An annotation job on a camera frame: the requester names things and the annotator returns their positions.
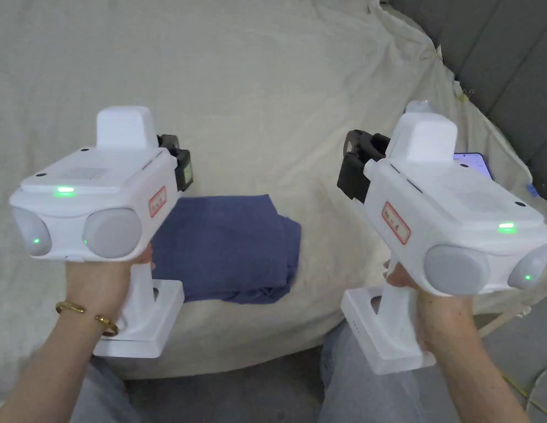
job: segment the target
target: navy blue cloth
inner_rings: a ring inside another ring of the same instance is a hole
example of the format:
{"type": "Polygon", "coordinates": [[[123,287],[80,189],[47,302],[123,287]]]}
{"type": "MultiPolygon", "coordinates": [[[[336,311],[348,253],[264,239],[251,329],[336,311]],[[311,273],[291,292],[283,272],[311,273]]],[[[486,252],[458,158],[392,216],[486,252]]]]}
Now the navy blue cloth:
{"type": "Polygon", "coordinates": [[[300,243],[269,195],[183,197],[152,239],[152,276],[182,281],[185,301],[270,304],[291,290],[300,243]]]}

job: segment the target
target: smartphone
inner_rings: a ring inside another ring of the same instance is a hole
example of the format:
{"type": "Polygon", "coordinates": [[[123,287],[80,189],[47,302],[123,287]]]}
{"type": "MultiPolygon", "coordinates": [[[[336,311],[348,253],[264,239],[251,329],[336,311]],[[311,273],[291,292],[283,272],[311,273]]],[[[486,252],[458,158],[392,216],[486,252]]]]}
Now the smartphone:
{"type": "Polygon", "coordinates": [[[458,153],[454,154],[453,159],[460,166],[477,169],[492,179],[489,169],[486,167],[485,159],[479,153],[458,153]]]}

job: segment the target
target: gold bracelet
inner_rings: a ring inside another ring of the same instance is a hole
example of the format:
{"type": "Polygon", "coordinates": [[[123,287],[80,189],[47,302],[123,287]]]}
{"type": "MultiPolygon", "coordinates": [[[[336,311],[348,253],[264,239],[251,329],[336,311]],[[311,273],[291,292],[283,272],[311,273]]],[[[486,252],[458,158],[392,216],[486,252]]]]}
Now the gold bracelet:
{"type": "MultiPolygon", "coordinates": [[[[84,313],[87,311],[85,307],[69,301],[60,301],[56,303],[56,311],[58,312],[58,314],[60,314],[62,310],[73,310],[78,313],[84,313]]],[[[103,336],[112,337],[118,335],[118,326],[112,323],[110,319],[107,319],[103,315],[98,314],[95,316],[95,320],[107,326],[107,330],[103,332],[103,336]]]]}

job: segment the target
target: finger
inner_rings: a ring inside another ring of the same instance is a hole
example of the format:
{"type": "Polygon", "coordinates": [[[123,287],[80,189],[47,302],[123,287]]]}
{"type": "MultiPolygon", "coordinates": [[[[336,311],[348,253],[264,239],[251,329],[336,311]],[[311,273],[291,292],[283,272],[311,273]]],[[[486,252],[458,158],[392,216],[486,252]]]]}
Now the finger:
{"type": "Polygon", "coordinates": [[[401,278],[400,274],[397,272],[393,272],[387,277],[387,283],[396,286],[397,288],[408,286],[407,281],[405,281],[404,278],[401,278]]]}
{"type": "Polygon", "coordinates": [[[416,284],[414,279],[410,277],[409,273],[407,272],[407,269],[405,269],[405,267],[402,264],[397,263],[397,265],[394,268],[394,271],[395,273],[397,273],[397,275],[399,275],[404,286],[410,286],[413,289],[420,289],[420,287],[416,284]]]}
{"type": "Polygon", "coordinates": [[[146,250],[143,251],[138,257],[132,260],[133,264],[146,264],[152,262],[152,244],[149,243],[146,250]]]}

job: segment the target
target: gray floor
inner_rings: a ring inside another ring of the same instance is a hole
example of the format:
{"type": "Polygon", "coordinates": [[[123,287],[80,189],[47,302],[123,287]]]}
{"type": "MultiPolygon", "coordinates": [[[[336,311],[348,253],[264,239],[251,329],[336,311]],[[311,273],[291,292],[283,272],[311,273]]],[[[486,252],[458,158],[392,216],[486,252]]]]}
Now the gray floor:
{"type": "MultiPolygon", "coordinates": [[[[498,367],[525,388],[547,367],[547,300],[484,342],[498,367]]],[[[318,358],[319,349],[313,349],[242,370],[134,381],[128,386],[147,422],[313,423],[322,404],[318,358]]],[[[458,421],[439,369],[415,374],[430,423],[458,421]]],[[[547,376],[535,400],[547,408],[547,376]]],[[[547,423],[547,416],[535,408],[530,416],[533,423],[547,423]]]]}

